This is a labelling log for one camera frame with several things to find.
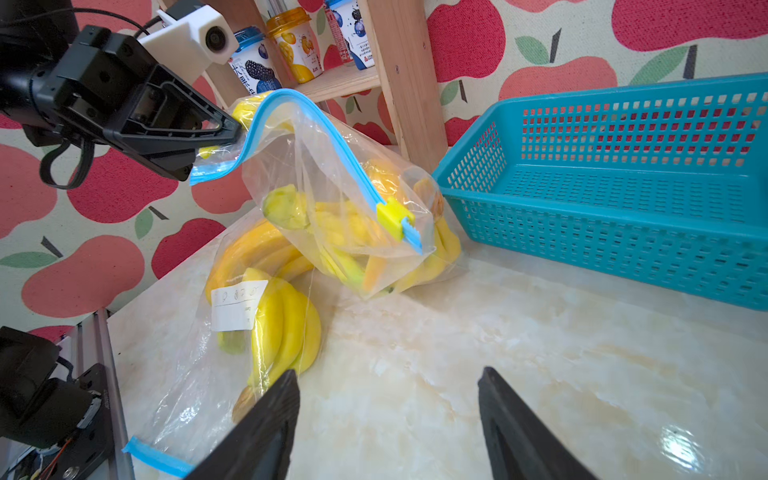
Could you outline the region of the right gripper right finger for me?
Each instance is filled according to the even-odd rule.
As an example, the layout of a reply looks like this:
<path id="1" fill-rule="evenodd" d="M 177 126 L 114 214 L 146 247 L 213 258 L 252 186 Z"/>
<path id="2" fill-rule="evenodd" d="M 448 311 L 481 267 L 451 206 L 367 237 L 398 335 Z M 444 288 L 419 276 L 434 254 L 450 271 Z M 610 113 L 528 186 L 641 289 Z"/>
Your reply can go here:
<path id="1" fill-rule="evenodd" d="M 596 479 L 494 368 L 483 369 L 478 389 L 495 479 Z"/>

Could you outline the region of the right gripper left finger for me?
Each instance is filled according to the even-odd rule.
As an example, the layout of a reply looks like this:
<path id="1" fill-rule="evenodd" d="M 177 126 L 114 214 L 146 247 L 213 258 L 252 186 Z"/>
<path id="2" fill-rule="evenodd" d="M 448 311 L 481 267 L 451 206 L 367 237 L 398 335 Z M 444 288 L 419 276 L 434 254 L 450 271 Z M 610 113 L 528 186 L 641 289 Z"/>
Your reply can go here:
<path id="1" fill-rule="evenodd" d="M 186 479 L 284 479 L 299 409 L 297 375 L 288 370 Z"/>

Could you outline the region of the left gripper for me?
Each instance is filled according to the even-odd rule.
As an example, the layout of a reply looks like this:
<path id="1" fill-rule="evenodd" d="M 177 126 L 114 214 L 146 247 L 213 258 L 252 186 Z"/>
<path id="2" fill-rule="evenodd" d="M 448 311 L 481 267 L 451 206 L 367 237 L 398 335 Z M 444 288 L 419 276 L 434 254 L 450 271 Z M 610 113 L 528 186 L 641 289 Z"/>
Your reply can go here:
<path id="1" fill-rule="evenodd" d="M 158 63 L 137 39 L 87 26 L 54 67 L 36 72 L 35 146 L 105 144 L 165 178 L 188 179 L 198 151 L 240 124 Z"/>

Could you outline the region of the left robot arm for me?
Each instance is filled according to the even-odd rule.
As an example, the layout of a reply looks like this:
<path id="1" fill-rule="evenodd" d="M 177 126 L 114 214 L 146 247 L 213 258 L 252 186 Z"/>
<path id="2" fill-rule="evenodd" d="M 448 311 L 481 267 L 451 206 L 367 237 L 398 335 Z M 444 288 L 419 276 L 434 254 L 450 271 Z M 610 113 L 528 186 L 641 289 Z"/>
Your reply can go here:
<path id="1" fill-rule="evenodd" d="M 184 1 L 132 35 L 80 26 L 77 13 L 68 1 L 1 5 L 1 111 L 47 148 L 44 183 L 70 147 L 81 152 L 70 181 L 77 188 L 99 145 L 184 181 L 200 149 L 237 140 L 240 123 L 193 86 L 236 51 L 219 12 Z"/>

